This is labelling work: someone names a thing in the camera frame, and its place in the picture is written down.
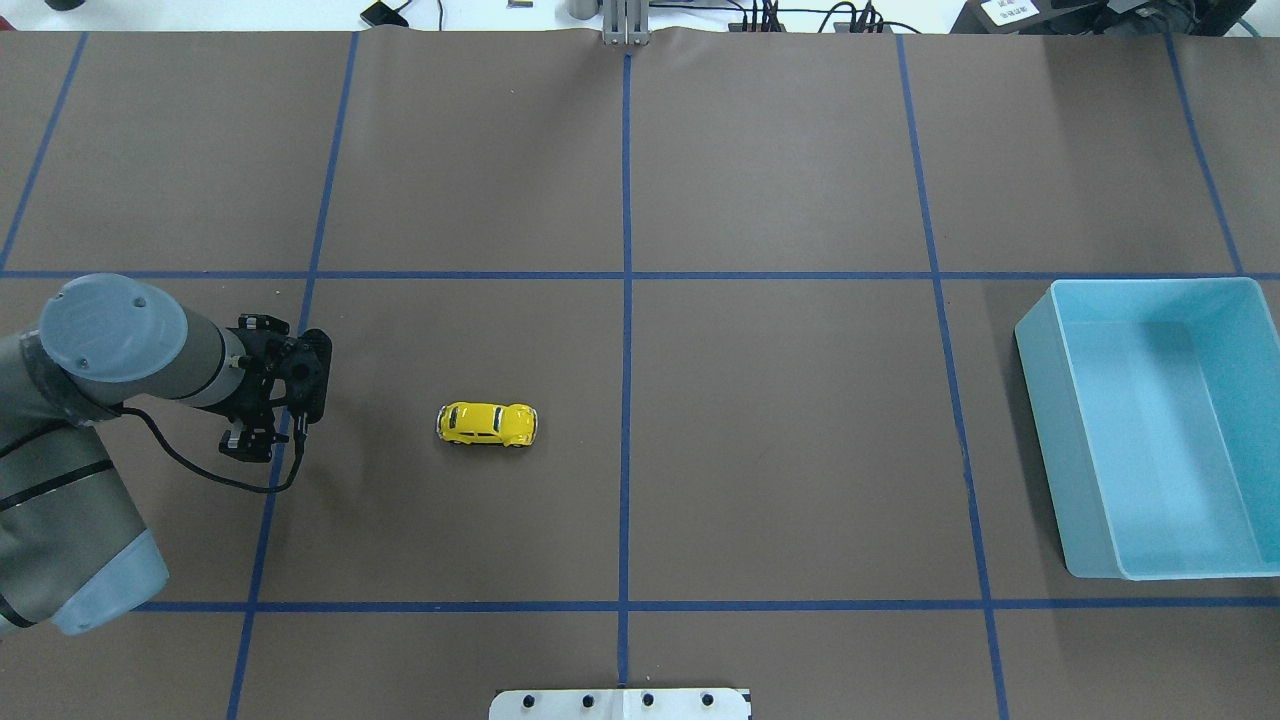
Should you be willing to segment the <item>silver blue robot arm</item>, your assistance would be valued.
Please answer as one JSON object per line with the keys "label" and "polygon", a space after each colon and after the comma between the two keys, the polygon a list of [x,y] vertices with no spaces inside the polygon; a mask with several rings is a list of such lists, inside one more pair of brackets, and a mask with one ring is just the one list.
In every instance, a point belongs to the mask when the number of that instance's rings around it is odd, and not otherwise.
{"label": "silver blue robot arm", "polygon": [[[3,338],[3,633],[51,623],[91,632],[150,601],[170,573],[99,428],[140,419],[197,477],[255,495],[288,489],[308,428],[324,414],[332,342],[243,314],[219,327],[166,291],[127,275],[67,282],[38,323]],[[291,475],[257,486],[183,457],[134,407],[147,396],[224,418],[223,455],[270,462],[293,445]]]}

